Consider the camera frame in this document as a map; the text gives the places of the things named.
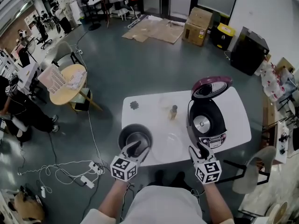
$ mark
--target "rice cooker lid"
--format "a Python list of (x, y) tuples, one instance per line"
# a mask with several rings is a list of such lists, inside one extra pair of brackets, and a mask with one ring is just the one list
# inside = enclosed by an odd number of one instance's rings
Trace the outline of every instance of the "rice cooker lid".
[(225, 92), (233, 83), (229, 77), (206, 77), (195, 83), (191, 90), (192, 100), (212, 99)]

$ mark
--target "black pants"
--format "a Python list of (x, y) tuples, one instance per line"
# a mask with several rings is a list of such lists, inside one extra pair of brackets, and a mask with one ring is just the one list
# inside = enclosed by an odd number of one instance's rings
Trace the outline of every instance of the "black pants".
[[(164, 185), (162, 182), (154, 181), (154, 182), (151, 182), (148, 186), (164, 186)], [(175, 178), (168, 187), (182, 188), (182, 189), (188, 190), (189, 192), (191, 192), (191, 190), (193, 189), (193, 188), (189, 187), (184, 180), (181, 180), (178, 178)]]
[(52, 119), (45, 115), (40, 107), (23, 93), (18, 92), (17, 96), (17, 101), (24, 105), (23, 108), (26, 108), (26, 111), (17, 114), (16, 117), (27, 126), (33, 126), (40, 131), (51, 132), (53, 129)]
[(26, 49), (25, 48), (22, 48), (20, 51), (19, 51), (19, 58), (20, 58), (20, 61), (22, 63), (22, 67), (25, 67), (27, 65), (30, 64), (30, 60), (29, 60), (29, 55), (28, 53), (26, 52)]
[(67, 20), (66, 17), (64, 17), (63, 19), (61, 19), (59, 21), (60, 26), (62, 27), (62, 29), (64, 30), (65, 34), (68, 34), (71, 32), (71, 24), (69, 22), (69, 20)]

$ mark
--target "standing fan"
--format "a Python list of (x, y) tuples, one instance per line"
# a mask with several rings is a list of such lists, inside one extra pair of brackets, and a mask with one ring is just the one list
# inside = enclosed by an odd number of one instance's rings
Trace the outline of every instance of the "standing fan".
[(92, 21), (92, 23), (93, 23), (93, 24), (88, 28), (88, 30), (93, 31), (93, 30), (95, 30), (95, 29), (98, 29), (98, 28), (101, 26), (101, 24), (99, 24), (99, 23), (94, 23), (94, 22), (93, 22), (93, 19), (92, 19), (92, 17), (91, 17), (92, 13), (91, 13), (91, 11), (90, 11), (88, 2), (89, 2), (89, 0), (77, 0), (77, 4), (78, 4), (79, 8), (80, 8), (82, 11), (84, 11), (84, 7), (87, 8), (87, 11), (89, 12), (89, 16), (90, 16), (90, 18), (91, 18), (91, 21)]
[(27, 43), (25, 46), (25, 49), (27, 51), (27, 53), (32, 57), (32, 59), (37, 62), (34, 57), (32, 56), (34, 50), (36, 49), (36, 42), (34, 41), (34, 39), (30, 36), (26, 36), (24, 37), (25, 42)]

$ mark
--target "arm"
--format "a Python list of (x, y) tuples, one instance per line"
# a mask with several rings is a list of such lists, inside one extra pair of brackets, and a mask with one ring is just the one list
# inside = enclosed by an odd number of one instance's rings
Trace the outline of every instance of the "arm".
[(211, 183), (203, 186), (213, 224), (220, 224), (228, 219), (234, 219), (216, 185)]
[(99, 207), (99, 211), (108, 217), (115, 218), (122, 205), (123, 196), (127, 190), (127, 183), (116, 180)]
[(4, 104), (4, 108), (3, 108), (3, 110), (1, 110), (1, 115), (5, 115), (7, 113), (10, 101), (11, 101), (11, 98), (8, 96), (7, 100)]

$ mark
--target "cardboard sheet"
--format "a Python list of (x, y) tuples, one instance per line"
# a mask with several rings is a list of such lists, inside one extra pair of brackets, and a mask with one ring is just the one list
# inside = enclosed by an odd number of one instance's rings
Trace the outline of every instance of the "cardboard sheet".
[(161, 19), (153, 19), (152, 16), (148, 16), (143, 19), (136, 26), (131, 28), (127, 33), (122, 37), (127, 39), (135, 39), (138, 42), (144, 42), (149, 36), (155, 26), (160, 22)]
[(174, 44), (182, 35), (183, 31), (184, 26), (176, 22), (172, 23), (172, 21), (168, 19), (163, 19), (155, 26), (149, 36)]
[(184, 23), (148, 16), (122, 37), (144, 42), (148, 37), (174, 44), (182, 35)]

